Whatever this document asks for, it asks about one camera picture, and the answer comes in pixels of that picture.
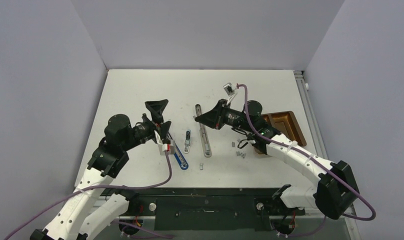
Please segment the silver black stapler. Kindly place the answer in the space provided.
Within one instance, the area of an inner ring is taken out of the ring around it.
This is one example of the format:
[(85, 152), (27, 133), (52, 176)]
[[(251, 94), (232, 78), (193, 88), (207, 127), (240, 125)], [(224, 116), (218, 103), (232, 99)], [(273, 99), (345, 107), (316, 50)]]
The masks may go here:
[[(202, 108), (199, 104), (195, 105), (195, 112), (196, 112), (197, 117), (202, 115)], [(210, 142), (208, 139), (205, 125), (203, 125), (202, 123), (199, 123), (199, 133), (200, 133), (200, 137), (201, 137), (203, 155), (206, 158), (210, 158), (212, 156), (212, 150), (211, 150), (211, 146), (210, 146)]]

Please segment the light blue staple box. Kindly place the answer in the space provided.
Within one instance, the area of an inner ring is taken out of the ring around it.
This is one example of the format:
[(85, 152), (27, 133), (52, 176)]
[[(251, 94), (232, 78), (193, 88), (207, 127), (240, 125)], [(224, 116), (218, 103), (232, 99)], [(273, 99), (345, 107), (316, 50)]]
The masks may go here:
[(188, 154), (190, 152), (191, 147), (191, 130), (188, 129), (185, 132), (185, 141), (184, 141), (184, 153)]

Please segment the blue stapler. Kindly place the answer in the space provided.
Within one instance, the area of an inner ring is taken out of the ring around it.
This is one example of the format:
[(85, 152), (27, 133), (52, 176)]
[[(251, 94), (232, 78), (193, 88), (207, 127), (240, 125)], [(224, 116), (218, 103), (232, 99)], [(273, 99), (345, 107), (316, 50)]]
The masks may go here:
[(176, 161), (177, 161), (179, 167), (180, 167), (182, 170), (187, 170), (187, 169), (189, 168), (189, 164), (188, 164), (188, 162), (186, 161), (184, 155), (181, 153), (181, 151), (180, 151), (180, 149), (179, 149), (179, 147), (178, 147), (176, 141), (173, 139), (173, 136), (172, 136), (170, 133), (168, 133), (168, 137), (169, 137), (169, 139), (173, 142), (173, 146), (174, 146), (174, 157), (175, 157), (175, 159), (176, 159)]

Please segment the brown plastic divided tray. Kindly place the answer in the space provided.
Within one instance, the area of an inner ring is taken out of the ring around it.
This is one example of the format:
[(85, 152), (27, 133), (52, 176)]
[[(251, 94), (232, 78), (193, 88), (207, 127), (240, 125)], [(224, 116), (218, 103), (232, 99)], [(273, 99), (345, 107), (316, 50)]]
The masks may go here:
[(293, 111), (265, 113), (260, 115), (263, 121), (285, 134), (291, 141), (296, 141), (299, 146), (305, 147), (307, 141)]

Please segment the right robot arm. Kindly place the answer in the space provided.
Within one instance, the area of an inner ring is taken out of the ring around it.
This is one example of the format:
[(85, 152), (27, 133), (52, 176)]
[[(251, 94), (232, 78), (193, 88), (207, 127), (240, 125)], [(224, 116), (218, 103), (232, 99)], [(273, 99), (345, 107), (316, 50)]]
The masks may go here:
[(359, 193), (350, 165), (342, 160), (335, 163), (321, 158), (290, 140), (261, 114), (259, 102), (250, 100), (248, 110), (246, 115), (245, 110), (231, 109), (226, 99), (220, 99), (210, 111), (197, 110), (195, 121), (215, 130), (230, 126), (245, 135), (260, 153), (282, 161), (313, 184), (306, 190), (286, 187), (272, 201), (277, 213), (285, 214), (292, 208), (316, 208), (333, 220), (343, 216)]

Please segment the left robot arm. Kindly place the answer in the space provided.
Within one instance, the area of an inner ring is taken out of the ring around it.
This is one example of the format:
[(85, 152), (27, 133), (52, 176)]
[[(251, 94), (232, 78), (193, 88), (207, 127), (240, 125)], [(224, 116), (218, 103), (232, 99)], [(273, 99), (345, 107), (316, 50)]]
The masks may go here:
[(139, 201), (134, 198), (136, 187), (112, 185), (129, 161), (128, 151), (154, 141), (166, 158), (174, 153), (168, 138), (170, 121), (164, 121), (167, 99), (145, 102), (150, 117), (132, 126), (125, 114), (112, 116), (104, 129), (104, 137), (93, 152), (87, 168), (65, 204), (43, 229), (36, 229), (32, 240), (93, 240), (121, 214), (133, 215)]

